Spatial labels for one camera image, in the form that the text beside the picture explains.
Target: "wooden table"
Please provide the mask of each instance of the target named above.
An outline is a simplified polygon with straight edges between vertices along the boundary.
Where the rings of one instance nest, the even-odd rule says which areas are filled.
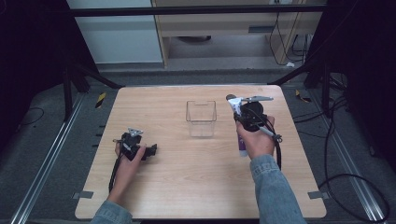
[[[120,89],[96,152],[76,216],[92,218],[108,195],[108,182],[116,155],[113,139],[128,127],[143,130],[142,143],[158,144],[157,154],[141,163],[125,198],[136,219],[257,218],[250,159],[238,152],[233,112],[227,94],[273,96],[262,102],[264,113],[276,117],[276,132],[283,136],[282,171],[289,180],[304,217],[324,217],[315,179],[300,138],[278,86],[177,86]],[[187,101],[216,101],[217,121],[210,138],[189,136]]]

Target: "jeans jacket sleeve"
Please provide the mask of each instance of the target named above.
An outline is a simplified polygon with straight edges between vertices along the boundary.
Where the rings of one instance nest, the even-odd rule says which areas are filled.
[[[306,223],[295,195],[271,155],[254,158],[250,170],[255,182],[260,223]]]
[[[125,208],[110,201],[104,201],[91,223],[132,224],[132,215]]]

